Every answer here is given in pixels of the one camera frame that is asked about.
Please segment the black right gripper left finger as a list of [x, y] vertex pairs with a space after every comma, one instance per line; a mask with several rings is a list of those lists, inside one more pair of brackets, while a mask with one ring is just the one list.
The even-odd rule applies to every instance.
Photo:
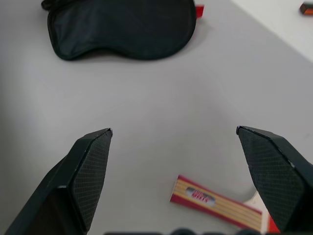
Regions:
[[4, 235], [87, 235], [112, 136], [106, 128], [79, 138], [45, 175]]

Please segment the black sleep mask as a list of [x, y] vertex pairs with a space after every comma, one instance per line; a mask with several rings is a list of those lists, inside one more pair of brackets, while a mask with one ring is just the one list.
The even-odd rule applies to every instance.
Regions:
[[192, 38], [194, 0], [43, 0], [55, 54], [75, 60], [96, 52], [138, 60], [172, 56]]

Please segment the orange and black object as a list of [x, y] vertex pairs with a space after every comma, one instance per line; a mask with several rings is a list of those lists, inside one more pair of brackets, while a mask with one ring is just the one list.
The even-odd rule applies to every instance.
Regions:
[[299, 7], [299, 11], [304, 16], [313, 16], [313, 2], [303, 2]]

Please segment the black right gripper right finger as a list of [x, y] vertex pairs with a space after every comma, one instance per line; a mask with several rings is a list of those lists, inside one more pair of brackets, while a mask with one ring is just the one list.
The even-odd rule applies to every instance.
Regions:
[[281, 232], [313, 233], [313, 164], [284, 137], [236, 129], [254, 186]]

